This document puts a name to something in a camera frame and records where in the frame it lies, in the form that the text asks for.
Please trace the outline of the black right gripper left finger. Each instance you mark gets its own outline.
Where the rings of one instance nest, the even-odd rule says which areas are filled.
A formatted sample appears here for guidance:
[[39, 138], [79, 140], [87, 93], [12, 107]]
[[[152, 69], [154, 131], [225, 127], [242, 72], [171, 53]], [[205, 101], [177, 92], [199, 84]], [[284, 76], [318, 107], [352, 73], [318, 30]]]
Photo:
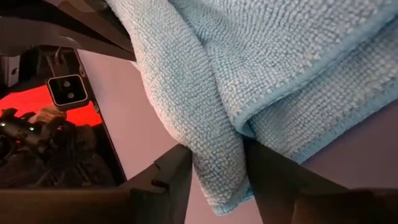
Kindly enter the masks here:
[[178, 144], [119, 187], [0, 190], [0, 224], [184, 224], [191, 183]]

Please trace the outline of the light blue microfibre towel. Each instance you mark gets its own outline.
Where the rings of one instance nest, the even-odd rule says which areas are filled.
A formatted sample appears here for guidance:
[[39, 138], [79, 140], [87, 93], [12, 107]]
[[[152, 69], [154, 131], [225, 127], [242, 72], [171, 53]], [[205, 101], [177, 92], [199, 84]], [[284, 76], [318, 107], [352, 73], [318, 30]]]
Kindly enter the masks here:
[[303, 162], [398, 99], [398, 0], [106, 0], [218, 215], [253, 196], [244, 138]]

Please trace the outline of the small white box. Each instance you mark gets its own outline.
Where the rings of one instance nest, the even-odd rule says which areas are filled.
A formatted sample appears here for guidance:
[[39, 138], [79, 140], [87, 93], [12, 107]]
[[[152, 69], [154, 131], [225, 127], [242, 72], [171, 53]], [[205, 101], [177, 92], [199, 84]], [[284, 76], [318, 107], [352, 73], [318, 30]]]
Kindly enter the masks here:
[[0, 57], [0, 67], [2, 71], [2, 77], [7, 87], [14, 86], [19, 82], [19, 67], [20, 67], [20, 56], [15, 57]]

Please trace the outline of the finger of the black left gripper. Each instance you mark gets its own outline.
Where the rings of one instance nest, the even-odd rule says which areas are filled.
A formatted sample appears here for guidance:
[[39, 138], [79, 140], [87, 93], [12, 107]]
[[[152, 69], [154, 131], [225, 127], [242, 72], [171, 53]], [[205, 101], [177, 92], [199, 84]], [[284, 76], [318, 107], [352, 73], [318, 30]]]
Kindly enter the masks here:
[[129, 34], [105, 0], [46, 0], [124, 50], [132, 50]]
[[0, 17], [0, 55], [20, 55], [39, 45], [82, 49], [130, 61], [136, 59], [132, 52], [62, 26], [16, 17]]

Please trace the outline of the person's hand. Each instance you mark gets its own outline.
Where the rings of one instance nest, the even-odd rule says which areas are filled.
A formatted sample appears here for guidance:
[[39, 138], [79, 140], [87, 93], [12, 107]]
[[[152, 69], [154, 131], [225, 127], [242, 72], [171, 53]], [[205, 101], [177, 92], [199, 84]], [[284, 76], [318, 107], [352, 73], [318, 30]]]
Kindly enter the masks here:
[[58, 110], [54, 105], [48, 105], [39, 110], [38, 113], [28, 119], [30, 123], [42, 122], [49, 123], [54, 118], [67, 118], [67, 113]]

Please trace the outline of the black metal table frame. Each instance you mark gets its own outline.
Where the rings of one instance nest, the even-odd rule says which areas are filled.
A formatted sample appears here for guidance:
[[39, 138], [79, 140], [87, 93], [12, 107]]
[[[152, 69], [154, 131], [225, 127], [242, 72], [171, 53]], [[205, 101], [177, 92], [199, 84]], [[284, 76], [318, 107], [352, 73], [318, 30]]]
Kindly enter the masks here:
[[107, 55], [89, 52], [87, 50], [77, 50], [77, 58], [80, 63], [80, 74], [85, 79], [85, 85], [89, 89], [90, 100], [96, 113], [101, 118], [101, 123], [95, 125], [95, 130], [101, 145], [98, 147], [100, 155], [109, 167], [116, 185], [126, 181], [126, 175], [119, 160], [118, 153], [108, 129], [109, 121], [106, 118], [106, 110], [109, 108], [106, 103], [109, 100], [108, 90], [105, 87], [106, 75], [110, 73], [112, 58]]

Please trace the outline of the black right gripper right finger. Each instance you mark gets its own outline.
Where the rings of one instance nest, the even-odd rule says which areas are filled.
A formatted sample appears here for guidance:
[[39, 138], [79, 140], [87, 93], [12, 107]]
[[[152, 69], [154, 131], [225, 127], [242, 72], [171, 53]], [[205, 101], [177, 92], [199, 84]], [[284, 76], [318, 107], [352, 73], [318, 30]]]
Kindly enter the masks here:
[[347, 189], [253, 139], [244, 150], [263, 224], [398, 224], [398, 189]]

